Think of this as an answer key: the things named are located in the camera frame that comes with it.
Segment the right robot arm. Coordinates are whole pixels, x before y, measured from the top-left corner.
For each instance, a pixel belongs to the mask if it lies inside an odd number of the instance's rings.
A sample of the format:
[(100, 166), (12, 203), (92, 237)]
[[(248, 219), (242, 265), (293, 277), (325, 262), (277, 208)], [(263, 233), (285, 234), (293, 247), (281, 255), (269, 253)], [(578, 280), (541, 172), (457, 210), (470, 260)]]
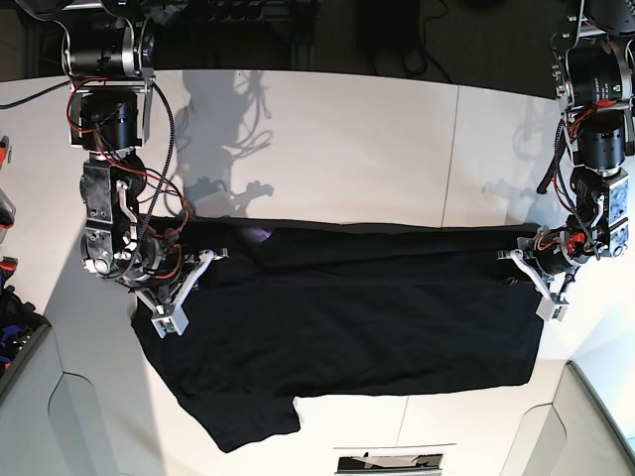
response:
[(64, 118), (69, 141), (89, 153), (80, 178), (86, 221), (82, 264), (116, 282), (180, 332), (188, 294), (225, 251), (188, 251), (180, 227), (158, 231), (142, 212), (146, 186), (157, 204), (163, 193), (183, 194), (166, 171), (151, 172), (137, 152), (150, 137), (152, 98), (163, 98), (153, 55), (154, 21), (140, 1), (21, 1), (31, 17), (63, 28), (61, 63), (71, 92)]

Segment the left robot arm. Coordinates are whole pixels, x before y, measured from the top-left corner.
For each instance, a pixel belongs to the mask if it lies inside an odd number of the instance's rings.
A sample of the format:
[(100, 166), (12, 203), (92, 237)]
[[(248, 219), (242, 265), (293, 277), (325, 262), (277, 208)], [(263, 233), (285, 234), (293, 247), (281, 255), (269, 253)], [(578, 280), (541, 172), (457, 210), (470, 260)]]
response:
[(507, 285), (532, 283), (557, 306), (589, 259), (617, 258), (628, 246), (629, 175), (634, 155), (634, 4), (631, 1), (569, 1), (550, 38), (552, 77), (561, 118), (554, 154), (537, 187), (552, 189), (569, 216), (557, 228), (541, 227), (502, 251)]

